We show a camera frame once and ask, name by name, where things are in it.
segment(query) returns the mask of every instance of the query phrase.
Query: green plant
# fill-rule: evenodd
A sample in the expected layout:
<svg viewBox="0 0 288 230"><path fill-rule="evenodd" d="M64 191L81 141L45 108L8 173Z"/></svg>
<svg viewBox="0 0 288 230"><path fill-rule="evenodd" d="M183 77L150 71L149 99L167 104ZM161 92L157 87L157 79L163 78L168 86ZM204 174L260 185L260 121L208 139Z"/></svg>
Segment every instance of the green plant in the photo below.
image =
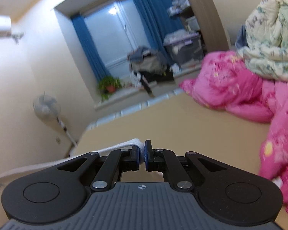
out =
<svg viewBox="0 0 288 230"><path fill-rule="evenodd" d="M107 89L107 86L111 85L114 86L116 89L122 88L121 81L119 78L106 76L98 83L98 89L100 92L104 92Z"/></svg>
<svg viewBox="0 0 288 230"><path fill-rule="evenodd" d="M98 89L101 94L101 101L108 100L109 97L112 95L107 90L107 87L113 86L116 90L122 88L122 84L119 78L114 78L112 76L106 76L104 77L99 83L98 83Z"/></svg>

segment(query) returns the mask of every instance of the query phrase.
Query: metal pivot screw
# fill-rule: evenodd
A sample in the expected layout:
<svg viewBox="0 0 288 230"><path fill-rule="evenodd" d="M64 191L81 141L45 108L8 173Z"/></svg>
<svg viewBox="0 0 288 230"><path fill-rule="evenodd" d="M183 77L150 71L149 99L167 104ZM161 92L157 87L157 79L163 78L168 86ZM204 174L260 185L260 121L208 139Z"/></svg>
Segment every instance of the metal pivot screw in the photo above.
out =
<svg viewBox="0 0 288 230"><path fill-rule="evenodd" d="M177 183L177 187L179 187L180 189L189 189L192 187L192 183L188 181L180 181Z"/></svg>
<svg viewBox="0 0 288 230"><path fill-rule="evenodd" d="M107 182L105 181L95 181L93 182L92 186L96 189L103 189L108 186Z"/></svg>

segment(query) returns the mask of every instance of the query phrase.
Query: wooden door frame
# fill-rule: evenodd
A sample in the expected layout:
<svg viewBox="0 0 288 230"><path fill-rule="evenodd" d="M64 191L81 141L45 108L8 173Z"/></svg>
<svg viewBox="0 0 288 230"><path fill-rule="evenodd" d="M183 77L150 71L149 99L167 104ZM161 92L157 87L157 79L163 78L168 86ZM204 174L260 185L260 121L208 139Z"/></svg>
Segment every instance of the wooden door frame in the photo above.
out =
<svg viewBox="0 0 288 230"><path fill-rule="evenodd" d="M189 0L208 52L228 51L229 45L213 0Z"/></svg>

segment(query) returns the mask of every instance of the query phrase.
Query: window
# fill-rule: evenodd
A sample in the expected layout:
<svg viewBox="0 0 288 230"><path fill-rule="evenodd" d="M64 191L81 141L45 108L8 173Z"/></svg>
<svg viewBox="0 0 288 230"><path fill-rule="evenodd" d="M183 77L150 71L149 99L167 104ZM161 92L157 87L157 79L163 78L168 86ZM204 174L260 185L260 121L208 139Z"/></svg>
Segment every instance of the window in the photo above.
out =
<svg viewBox="0 0 288 230"><path fill-rule="evenodd" d="M133 0L112 2L85 17L97 51L114 77L129 76L127 54L150 47Z"/></svg>

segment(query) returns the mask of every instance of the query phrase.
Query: gray ribbed gripper plate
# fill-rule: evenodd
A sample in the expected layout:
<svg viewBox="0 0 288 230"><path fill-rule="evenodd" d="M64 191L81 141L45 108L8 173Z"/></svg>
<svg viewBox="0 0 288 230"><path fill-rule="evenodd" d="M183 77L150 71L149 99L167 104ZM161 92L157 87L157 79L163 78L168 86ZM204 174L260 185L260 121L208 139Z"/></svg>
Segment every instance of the gray ribbed gripper plate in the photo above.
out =
<svg viewBox="0 0 288 230"><path fill-rule="evenodd" d="M203 211L192 194L177 192L167 182L118 182L109 191L93 193L83 208L68 219L36 226L10 220L1 228L1 230L101 229L280 230L281 228L272 222L252 227L222 223Z"/></svg>

